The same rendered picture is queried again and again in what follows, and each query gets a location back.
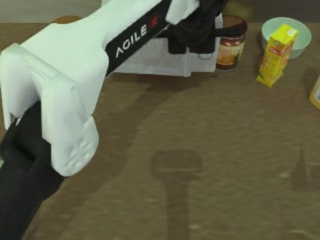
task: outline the brown tabletop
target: brown tabletop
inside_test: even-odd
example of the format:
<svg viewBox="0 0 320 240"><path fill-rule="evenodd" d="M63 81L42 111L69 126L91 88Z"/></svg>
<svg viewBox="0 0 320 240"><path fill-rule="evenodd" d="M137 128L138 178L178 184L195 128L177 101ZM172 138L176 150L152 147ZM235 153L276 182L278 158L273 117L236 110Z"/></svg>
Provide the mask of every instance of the brown tabletop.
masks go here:
<svg viewBox="0 0 320 240"><path fill-rule="evenodd" d="M94 159L44 204L27 240L320 236L320 111L308 100L320 24L308 26L312 44L272 88L255 80L258 23L230 72L114 74L94 114ZM0 48L43 27L0 24Z"/></svg>

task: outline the agile-x logo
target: agile-x logo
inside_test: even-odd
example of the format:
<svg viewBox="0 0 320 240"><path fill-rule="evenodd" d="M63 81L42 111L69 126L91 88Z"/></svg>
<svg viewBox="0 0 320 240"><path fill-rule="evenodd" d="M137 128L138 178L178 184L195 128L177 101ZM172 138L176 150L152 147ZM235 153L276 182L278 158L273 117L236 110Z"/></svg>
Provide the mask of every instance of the agile-x logo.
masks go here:
<svg viewBox="0 0 320 240"><path fill-rule="evenodd" d="M153 29L158 25L158 16L152 18L148 24L144 24L140 30L134 32L129 38L127 38L122 46L119 46L116 50L115 58L118 58L121 54L124 54L133 45L139 42L144 36L147 35L148 29Z"/></svg>

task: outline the lemon tea carton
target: lemon tea carton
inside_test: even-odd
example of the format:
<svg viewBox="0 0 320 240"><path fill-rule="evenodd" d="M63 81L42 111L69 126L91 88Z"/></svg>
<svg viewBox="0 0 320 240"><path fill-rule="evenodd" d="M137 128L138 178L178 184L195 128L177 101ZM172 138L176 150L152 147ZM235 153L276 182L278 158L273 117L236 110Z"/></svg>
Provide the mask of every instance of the lemon tea carton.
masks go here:
<svg viewBox="0 0 320 240"><path fill-rule="evenodd" d="M288 63L298 31L283 24L269 38L256 80L271 87L282 75Z"/></svg>

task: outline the light green bowl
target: light green bowl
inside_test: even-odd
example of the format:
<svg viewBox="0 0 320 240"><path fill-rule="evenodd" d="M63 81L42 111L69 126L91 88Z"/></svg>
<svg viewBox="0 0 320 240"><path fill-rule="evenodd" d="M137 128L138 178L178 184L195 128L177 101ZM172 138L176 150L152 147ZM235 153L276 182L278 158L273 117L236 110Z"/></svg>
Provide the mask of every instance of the light green bowl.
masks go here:
<svg viewBox="0 0 320 240"><path fill-rule="evenodd" d="M262 26L262 48L263 50L266 49L270 35L272 35L282 24L287 24L299 31L289 58L290 60L295 59L302 54L312 40L312 34L309 28L298 20L288 17L276 17L265 22Z"/></svg>

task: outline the white robotic arm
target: white robotic arm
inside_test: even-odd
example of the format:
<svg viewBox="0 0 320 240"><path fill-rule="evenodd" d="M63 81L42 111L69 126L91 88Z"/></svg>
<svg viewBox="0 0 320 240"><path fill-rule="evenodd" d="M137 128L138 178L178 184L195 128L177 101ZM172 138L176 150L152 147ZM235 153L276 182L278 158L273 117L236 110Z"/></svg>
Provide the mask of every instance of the white robotic arm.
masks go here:
<svg viewBox="0 0 320 240"><path fill-rule="evenodd" d="M69 177L95 154L99 136L92 114L104 79L199 0L110 0L70 24L53 23L0 55L6 129L41 101L42 137L52 167Z"/></svg>

